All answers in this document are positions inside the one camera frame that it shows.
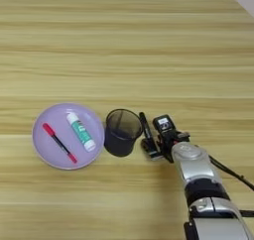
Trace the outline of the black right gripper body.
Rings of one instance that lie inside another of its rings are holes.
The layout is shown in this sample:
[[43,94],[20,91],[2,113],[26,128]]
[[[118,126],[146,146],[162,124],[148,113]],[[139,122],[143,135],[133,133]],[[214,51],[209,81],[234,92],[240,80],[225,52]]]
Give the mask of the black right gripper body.
[[178,140],[177,135],[179,133],[181,132],[176,130],[170,130],[170,131],[162,132],[158,135],[157,145],[160,149],[160,153],[170,163],[174,161],[172,156],[173,146],[179,142],[182,142]]

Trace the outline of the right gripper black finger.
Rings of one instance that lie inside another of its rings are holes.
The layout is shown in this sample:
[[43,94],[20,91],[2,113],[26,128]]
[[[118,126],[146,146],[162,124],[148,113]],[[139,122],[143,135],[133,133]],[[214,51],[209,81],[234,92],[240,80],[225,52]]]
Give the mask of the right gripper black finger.
[[157,146],[153,138],[150,139],[144,138],[141,141],[141,146],[152,161],[159,160],[162,157],[162,154],[157,149]]
[[188,142],[190,140],[191,134],[188,132],[181,132],[177,135],[179,141],[186,141]]

